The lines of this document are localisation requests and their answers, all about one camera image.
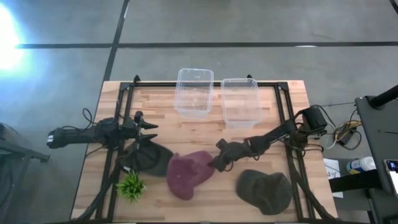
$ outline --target dark green cloth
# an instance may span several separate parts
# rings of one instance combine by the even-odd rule
[[[239,176],[236,193],[264,215],[277,215],[290,205],[292,185],[283,173],[268,175],[248,169]]]

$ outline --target bright light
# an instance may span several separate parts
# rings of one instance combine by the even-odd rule
[[[19,64],[22,50],[16,49],[19,38],[14,19],[8,9],[0,3],[0,70],[9,70]]]

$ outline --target maroon hat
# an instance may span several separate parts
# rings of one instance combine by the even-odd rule
[[[206,151],[186,156],[174,154],[167,167],[167,184],[170,191],[182,200],[193,197],[193,188],[209,179],[215,171],[208,165],[213,157]]]

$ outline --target table leg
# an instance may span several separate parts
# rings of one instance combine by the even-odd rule
[[[377,170],[369,170],[359,174],[346,175],[329,180],[332,192],[342,192],[345,190],[381,188],[379,174]]]

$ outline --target electronic device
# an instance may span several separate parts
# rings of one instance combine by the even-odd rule
[[[394,188],[395,196],[398,197],[398,159],[385,159],[384,166]]]

